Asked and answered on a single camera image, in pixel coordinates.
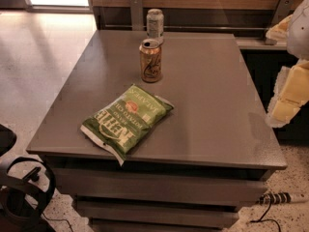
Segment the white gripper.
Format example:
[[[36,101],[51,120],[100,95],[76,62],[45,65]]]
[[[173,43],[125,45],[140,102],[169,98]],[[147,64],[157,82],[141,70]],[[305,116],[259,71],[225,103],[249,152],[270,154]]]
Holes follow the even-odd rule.
[[[272,128],[282,128],[309,102],[309,61],[304,61],[309,60],[309,0],[303,0],[293,15],[268,29],[266,37],[287,40],[287,51],[302,59],[291,68],[281,68],[267,108],[266,123]]]

